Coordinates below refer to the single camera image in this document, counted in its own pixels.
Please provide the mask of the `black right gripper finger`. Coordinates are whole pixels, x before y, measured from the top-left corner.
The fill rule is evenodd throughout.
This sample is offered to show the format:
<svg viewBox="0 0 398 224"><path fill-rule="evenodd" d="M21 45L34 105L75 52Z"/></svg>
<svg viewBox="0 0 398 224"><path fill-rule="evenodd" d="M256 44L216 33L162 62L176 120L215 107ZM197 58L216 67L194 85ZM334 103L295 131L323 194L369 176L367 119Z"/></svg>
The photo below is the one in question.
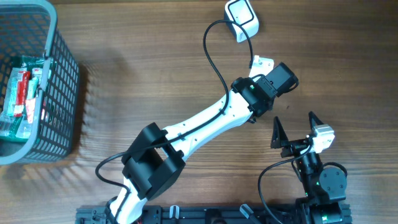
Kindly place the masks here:
<svg viewBox="0 0 398 224"><path fill-rule="evenodd" d="M308 118L311 128L314 128L315 126L318 125L324 125L324 123L316 116L316 114L313 111L310 111L308 113Z"/></svg>
<svg viewBox="0 0 398 224"><path fill-rule="evenodd" d="M271 148L283 148L289 145L289 139L278 116L274 118Z"/></svg>

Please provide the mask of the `red sachet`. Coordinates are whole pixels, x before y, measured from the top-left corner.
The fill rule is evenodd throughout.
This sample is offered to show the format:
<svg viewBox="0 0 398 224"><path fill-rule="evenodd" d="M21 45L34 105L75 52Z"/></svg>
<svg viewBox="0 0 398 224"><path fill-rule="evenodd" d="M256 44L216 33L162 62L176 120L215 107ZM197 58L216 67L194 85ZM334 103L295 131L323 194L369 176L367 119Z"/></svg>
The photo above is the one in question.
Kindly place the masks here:
<svg viewBox="0 0 398 224"><path fill-rule="evenodd" d="M14 117L21 117L24 110L25 101L28 92L30 79L29 71L19 71L17 77L17 93L16 93L16 103L14 107Z"/></svg>

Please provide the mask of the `green glove package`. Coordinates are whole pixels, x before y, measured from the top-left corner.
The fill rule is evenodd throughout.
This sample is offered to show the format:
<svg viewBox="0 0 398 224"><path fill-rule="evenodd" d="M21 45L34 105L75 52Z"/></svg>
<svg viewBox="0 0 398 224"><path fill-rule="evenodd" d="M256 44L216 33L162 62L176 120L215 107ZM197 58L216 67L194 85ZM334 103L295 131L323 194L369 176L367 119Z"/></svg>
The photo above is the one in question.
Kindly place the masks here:
<svg viewBox="0 0 398 224"><path fill-rule="evenodd" d="M37 101L38 99L44 62L43 58L28 56L14 57L11 61L11 71L17 67L26 68L30 72L26 100L36 98ZM30 138L33 123L29 124L27 121L25 106L21 117L6 116L3 112L4 106L1 112L1 139L10 142L26 142Z"/></svg>

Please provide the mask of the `orange tissue pack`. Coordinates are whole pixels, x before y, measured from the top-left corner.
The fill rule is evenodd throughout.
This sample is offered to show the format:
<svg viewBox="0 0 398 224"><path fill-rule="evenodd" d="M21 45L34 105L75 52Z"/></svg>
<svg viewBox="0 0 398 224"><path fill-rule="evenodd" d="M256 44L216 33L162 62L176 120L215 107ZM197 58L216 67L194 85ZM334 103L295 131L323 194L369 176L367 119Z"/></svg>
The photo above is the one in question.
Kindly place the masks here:
<svg viewBox="0 0 398 224"><path fill-rule="evenodd" d="M25 101L26 117L29 124L34 121L36 98L27 99Z"/></svg>

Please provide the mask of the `light green sachet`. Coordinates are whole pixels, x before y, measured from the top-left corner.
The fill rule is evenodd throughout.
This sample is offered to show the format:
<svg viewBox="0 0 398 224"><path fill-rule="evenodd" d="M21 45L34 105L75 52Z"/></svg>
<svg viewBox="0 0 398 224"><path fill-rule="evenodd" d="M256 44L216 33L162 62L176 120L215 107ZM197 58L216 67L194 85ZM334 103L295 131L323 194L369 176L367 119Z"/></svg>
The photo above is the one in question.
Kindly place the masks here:
<svg viewBox="0 0 398 224"><path fill-rule="evenodd" d="M6 116L14 116L14 108L16 104L17 97L17 84L22 80L26 68L14 67L11 71L9 81L7 84L6 98L4 102L4 114Z"/></svg>

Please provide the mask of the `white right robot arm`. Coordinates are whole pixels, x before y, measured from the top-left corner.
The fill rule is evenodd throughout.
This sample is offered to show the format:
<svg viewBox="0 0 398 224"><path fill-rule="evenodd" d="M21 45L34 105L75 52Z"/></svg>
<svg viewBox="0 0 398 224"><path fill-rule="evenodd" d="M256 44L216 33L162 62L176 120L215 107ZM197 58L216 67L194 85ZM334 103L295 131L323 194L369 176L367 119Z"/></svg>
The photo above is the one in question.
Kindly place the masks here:
<svg viewBox="0 0 398 224"><path fill-rule="evenodd" d="M275 117L271 140L271 148L281 149L281 157L290 158L306 194L296 200L296 219L300 223L351 223L350 207L343 203L348 171L337 162L323 163L320 159L320 154L332 145L335 131L312 111L308 118L310 134L290 141Z"/></svg>

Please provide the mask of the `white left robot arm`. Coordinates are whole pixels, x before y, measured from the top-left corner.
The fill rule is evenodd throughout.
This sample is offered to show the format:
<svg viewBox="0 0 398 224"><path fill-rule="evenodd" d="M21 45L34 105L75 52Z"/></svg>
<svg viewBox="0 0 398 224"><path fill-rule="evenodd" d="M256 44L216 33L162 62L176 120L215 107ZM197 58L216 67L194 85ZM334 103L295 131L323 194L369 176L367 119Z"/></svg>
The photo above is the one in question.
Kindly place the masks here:
<svg viewBox="0 0 398 224"><path fill-rule="evenodd" d="M160 129L146 126L121 158L124 187L107 204L112 223L132 223L142 214L146 202L170 188L187 159L221 133L240 126L252 117L271 110L275 98L299 84L286 64L266 74L239 77L222 99L188 120Z"/></svg>

